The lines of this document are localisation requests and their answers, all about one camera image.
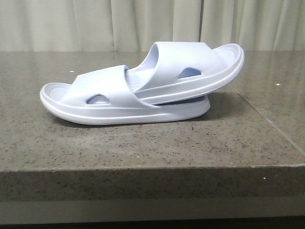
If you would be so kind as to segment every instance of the countertop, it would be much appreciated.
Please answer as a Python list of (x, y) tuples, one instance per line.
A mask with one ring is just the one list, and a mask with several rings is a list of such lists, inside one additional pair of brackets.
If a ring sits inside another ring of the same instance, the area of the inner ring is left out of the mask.
[(304, 195), (305, 52), (246, 52), (185, 121), (79, 125), (40, 102), (46, 83), (145, 56), (0, 52), (0, 202)]

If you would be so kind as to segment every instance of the white slide sandal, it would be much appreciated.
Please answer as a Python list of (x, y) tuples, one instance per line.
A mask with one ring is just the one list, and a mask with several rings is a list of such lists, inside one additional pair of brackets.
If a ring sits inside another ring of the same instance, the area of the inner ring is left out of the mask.
[(79, 75), (73, 84), (49, 83), (41, 101), (54, 115), (80, 124), (168, 122), (206, 113), (205, 96), (239, 73), (237, 44), (211, 50), (202, 42), (155, 42), (136, 68), (125, 65)]
[(142, 101), (161, 104), (209, 94), (240, 72), (238, 44), (210, 49), (203, 42), (155, 42), (144, 61), (126, 71), (126, 81)]
[(55, 116), (88, 125), (178, 121), (201, 116), (210, 108), (207, 96), (145, 103), (130, 90), (125, 70), (127, 66), (120, 65), (79, 75), (73, 84), (48, 83), (40, 92), (41, 101)]

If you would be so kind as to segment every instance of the sandal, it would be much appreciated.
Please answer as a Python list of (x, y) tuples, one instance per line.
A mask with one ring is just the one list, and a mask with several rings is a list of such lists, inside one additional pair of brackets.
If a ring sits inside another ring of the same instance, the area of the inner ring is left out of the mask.
[(238, 44), (211, 50), (202, 42), (155, 42), (145, 60), (125, 75), (138, 98), (161, 104), (209, 94), (233, 80), (243, 63)]
[(48, 83), (40, 98), (55, 116), (88, 125), (169, 122), (203, 115), (207, 96), (152, 105), (130, 90), (121, 65), (79, 75), (73, 84)]

